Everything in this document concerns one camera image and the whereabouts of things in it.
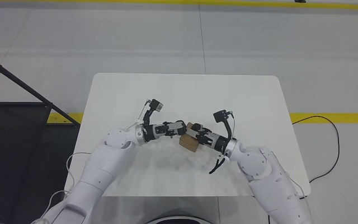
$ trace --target white table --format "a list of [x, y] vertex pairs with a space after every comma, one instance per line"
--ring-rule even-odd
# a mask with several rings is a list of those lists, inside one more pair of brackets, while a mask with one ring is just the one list
[[[146, 99], [164, 104], [151, 123], [164, 121], [201, 123], [227, 136], [213, 113], [232, 110], [234, 136], [245, 146], [267, 146], [283, 168], [301, 185], [310, 185], [291, 125], [279, 80], [274, 76], [194, 74], [96, 74], [89, 93], [75, 152], [91, 152], [108, 130], [133, 124]], [[105, 191], [106, 196], [238, 196], [252, 195], [235, 162], [215, 173], [218, 152], [200, 147], [196, 153], [182, 148], [179, 137], [162, 137], [137, 147], [138, 154], [123, 181]], [[70, 170], [81, 177], [87, 155], [73, 157]], [[65, 188], [71, 185], [68, 178]]]

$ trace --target gray floor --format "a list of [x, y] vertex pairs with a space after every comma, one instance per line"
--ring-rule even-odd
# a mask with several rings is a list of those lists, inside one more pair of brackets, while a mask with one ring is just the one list
[[[291, 113], [358, 111], [356, 11], [130, 4], [0, 4], [0, 61], [66, 112], [83, 112], [98, 72], [276, 75]], [[0, 101], [33, 101], [0, 76]], [[356, 223], [357, 124], [339, 124], [341, 159], [312, 183], [316, 223]], [[329, 124], [295, 125], [308, 176], [334, 163]], [[95, 223], [163, 214], [267, 223], [252, 197], [103, 198]]]

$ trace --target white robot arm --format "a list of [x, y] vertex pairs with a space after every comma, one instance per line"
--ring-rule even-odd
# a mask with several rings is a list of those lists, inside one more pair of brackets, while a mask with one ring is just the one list
[[[237, 162], [240, 171], [248, 180], [258, 203], [267, 214], [279, 224], [311, 224], [309, 208], [299, 199], [289, 174], [280, 165], [275, 154], [266, 147], [245, 148], [240, 141], [232, 138], [225, 110], [214, 114], [216, 122], [223, 122], [228, 138], [213, 133], [201, 124], [194, 124], [187, 134], [196, 138], [200, 144], [223, 154], [230, 162]], [[219, 160], [210, 172], [213, 173], [223, 162]]]
[[162, 104], [150, 102], [150, 109], [144, 116], [144, 123], [130, 130], [113, 129], [99, 142], [86, 162], [82, 176], [71, 193], [41, 217], [48, 224], [87, 224], [92, 210], [104, 191], [117, 178], [122, 179], [136, 154], [135, 146], [141, 146], [161, 136], [183, 135], [186, 125], [175, 123], [149, 125], [153, 111], [160, 111]]

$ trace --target wooden block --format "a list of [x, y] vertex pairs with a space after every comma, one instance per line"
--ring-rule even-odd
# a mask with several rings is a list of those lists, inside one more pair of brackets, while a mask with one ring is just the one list
[[[187, 128], [191, 128], [192, 127], [192, 123], [188, 123], [187, 125]], [[180, 137], [180, 140], [179, 140], [179, 144], [186, 148], [187, 150], [190, 150], [192, 152], [196, 152], [198, 146], [199, 146], [199, 142], [191, 137], [190, 135], [188, 134], [184, 134]]]

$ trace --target yellow line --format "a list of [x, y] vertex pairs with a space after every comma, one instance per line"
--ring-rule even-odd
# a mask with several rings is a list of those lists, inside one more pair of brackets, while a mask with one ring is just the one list
[[[82, 122], [83, 113], [69, 113], [68, 115], [70, 115], [70, 117], [73, 118], [75, 121], [79, 123]], [[49, 119], [47, 120], [47, 123], [70, 124], [71, 122], [59, 113], [51, 113]]]
[[[324, 116], [331, 120], [333, 123], [358, 123], [358, 113], [291, 113], [291, 121], [296, 122], [298, 120], [307, 118], [309, 116]], [[301, 123], [329, 123], [327, 120], [322, 118], [311, 118]]]
[[[78, 122], [82, 122], [83, 113], [69, 113], [73, 119], [75, 119]], [[303, 118], [307, 118], [309, 116], [314, 115], [320, 115], [328, 118], [329, 120], [333, 121], [334, 123], [358, 123], [358, 113], [319, 113], [319, 114], [313, 114], [313, 113], [291, 113], [291, 121], [296, 122], [298, 120], [301, 120]], [[49, 116], [49, 119], [47, 121], [48, 123], [70, 123], [69, 120], [64, 118], [58, 113], [51, 113]], [[319, 124], [319, 123], [328, 123], [328, 121], [322, 119], [322, 118], [311, 118], [308, 120], [305, 120], [301, 123], [310, 123], [310, 124]]]
[[212, 6], [246, 6], [246, 7], [289, 7], [289, 8], [335, 8], [358, 10], [358, 4], [349, 3], [295, 3], [260, 2], [238, 0], [0, 0], [0, 2], [97, 2], [97, 3], [147, 3], [147, 4], [201, 4]]

